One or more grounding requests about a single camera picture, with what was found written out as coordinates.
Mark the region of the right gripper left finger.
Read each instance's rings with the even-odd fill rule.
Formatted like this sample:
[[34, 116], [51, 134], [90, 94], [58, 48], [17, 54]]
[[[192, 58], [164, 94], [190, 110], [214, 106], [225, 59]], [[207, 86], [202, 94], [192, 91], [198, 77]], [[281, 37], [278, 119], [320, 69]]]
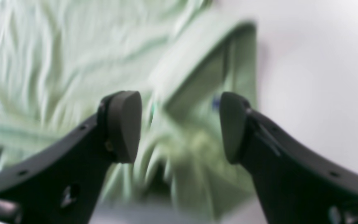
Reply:
[[98, 112], [42, 152], [0, 172], [0, 222], [87, 224], [113, 163], [133, 163], [142, 99], [120, 91]]

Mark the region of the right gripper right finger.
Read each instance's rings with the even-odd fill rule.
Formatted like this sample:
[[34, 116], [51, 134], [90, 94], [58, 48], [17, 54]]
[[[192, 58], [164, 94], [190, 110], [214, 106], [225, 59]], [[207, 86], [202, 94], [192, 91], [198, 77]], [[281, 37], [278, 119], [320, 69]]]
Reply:
[[226, 159], [250, 173], [269, 224], [358, 224], [358, 174], [320, 156], [224, 92], [220, 124]]

